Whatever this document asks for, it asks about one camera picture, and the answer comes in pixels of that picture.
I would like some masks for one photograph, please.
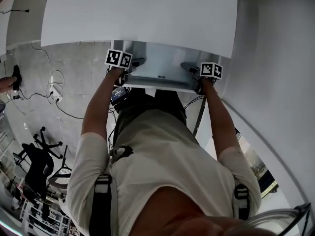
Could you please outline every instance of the power strip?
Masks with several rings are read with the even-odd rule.
[[[54,84],[50,85],[50,92],[53,92],[53,94],[51,95],[54,98],[54,101],[56,101],[57,99],[59,99],[59,101],[62,101],[63,96],[61,95],[61,93],[57,90],[57,88],[55,87]]]

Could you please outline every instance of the black strap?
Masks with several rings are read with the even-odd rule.
[[[239,184],[235,187],[234,196],[238,200],[238,217],[247,220],[250,215],[250,199],[248,188]]]
[[[101,175],[95,182],[89,232],[94,235],[111,235],[112,192],[110,175]]]

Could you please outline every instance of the backpack strap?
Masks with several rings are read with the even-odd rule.
[[[238,184],[234,190],[233,197],[234,217],[247,220],[250,215],[250,199],[248,188],[243,184]]]
[[[90,236],[118,236],[116,181],[109,174],[100,175],[94,186]]]

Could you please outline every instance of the black device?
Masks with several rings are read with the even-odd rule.
[[[130,90],[124,87],[118,87],[113,90],[112,96],[110,97],[111,104],[117,109],[118,105],[127,99]]]

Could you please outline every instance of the white t-shirt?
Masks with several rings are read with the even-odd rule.
[[[119,235],[129,235],[151,195],[172,186],[189,196],[208,216],[234,217],[235,179],[250,194],[250,215],[260,206],[260,189],[241,149],[231,147],[218,161],[200,145],[187,127],[172,115],[148,110],[119,135],[115,147],[130,146],[133,154],[110,169],[117,182]],[[66,203],[84,235],[89,235],[94,184],[109,160],[107,142],[86,133],[79,141]]]

